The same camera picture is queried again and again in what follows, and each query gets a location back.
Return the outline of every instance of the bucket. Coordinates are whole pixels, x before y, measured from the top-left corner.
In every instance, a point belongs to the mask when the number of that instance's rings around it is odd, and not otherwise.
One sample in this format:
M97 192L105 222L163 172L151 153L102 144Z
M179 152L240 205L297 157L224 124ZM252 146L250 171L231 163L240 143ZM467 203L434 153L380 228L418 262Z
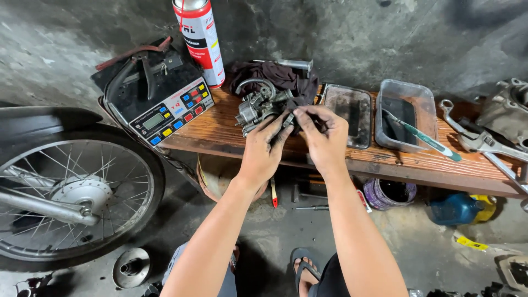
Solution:
M377 210L387 210L411 204L416 196L413 183L369 179L363 186L369 204Z
M231 180L237 176L241 164L241 159L198 154L196 174L204 194L216 202L220 201ZM253 201L264 194L267 186L268 181L259 188Z

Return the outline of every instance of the wheel hub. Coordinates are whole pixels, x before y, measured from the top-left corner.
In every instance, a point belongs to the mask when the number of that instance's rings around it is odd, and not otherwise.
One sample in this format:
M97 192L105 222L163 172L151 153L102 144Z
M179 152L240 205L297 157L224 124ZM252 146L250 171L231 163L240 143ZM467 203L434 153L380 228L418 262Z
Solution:
M86 206L82 211L83 215L98 215L104 211L105 205L113 197L112 188L106 181L97 176L90 176L89 179L79 179L71 177L61 182L58 189L52 196L52 201L78 204Z

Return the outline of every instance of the tire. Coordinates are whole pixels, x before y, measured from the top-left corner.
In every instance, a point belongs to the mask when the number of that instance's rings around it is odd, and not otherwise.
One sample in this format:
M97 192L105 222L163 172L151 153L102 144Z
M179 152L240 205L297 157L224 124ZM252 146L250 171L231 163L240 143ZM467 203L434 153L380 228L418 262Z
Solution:
M154 152L131 139L123 130L112 126L93 124L75 131L60 132L36 139L29 138L27 142L14 144L9 147L2 147L0 148L0 167L9 160L19 156L22 152L27 152L43 145L67 140L96 140L114 143L123 146L140 156L145 163L148 164L153 175L153 195L149 206L146 208L143 216L135 222L129 230L117 237L113 242L102 245L96 250L73 258L51 260L47 262L23 261L0 255L0 270L13 272L44 272L86 263L110 253L129 241L147 225L158 207L165 191L165 172L160 158Z

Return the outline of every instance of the wooden plank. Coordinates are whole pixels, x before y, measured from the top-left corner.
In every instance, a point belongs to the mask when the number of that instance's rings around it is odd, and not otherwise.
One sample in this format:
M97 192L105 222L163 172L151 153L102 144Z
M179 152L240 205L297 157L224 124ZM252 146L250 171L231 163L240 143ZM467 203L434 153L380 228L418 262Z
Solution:
M240 98L228 93L227 86L211 90L215 105L174 133L162 145L171 149L200 153L242 157L246 139L235 115L238 114ZM464 110L474 115L471 105ZM436 187L477 191L507 197L525 197L517 187L481 154L463 150L456 140L456 132L441 118L438 121L439 140L458 152L463 160L453 162L435 150L418 153L402 153L380 147L375 141L367 150L346 150L348 169L359 175L369 175L392 180L413 181ZM283 164L310 166L308 147L300 136L290 137L284 147ZM505 163L518 170L520 163L504 159Z

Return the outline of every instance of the motorcycle wheel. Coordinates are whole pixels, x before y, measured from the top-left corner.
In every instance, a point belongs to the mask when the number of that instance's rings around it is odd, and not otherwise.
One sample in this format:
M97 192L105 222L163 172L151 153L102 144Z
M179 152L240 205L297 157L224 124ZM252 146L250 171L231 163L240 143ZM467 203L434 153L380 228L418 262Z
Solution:
M0 270L38 272L88 262L137 234L161 201L165 174L159 157L124 131L94 124L0 148L0 185L87 203L101 218L71 224L0 205Z

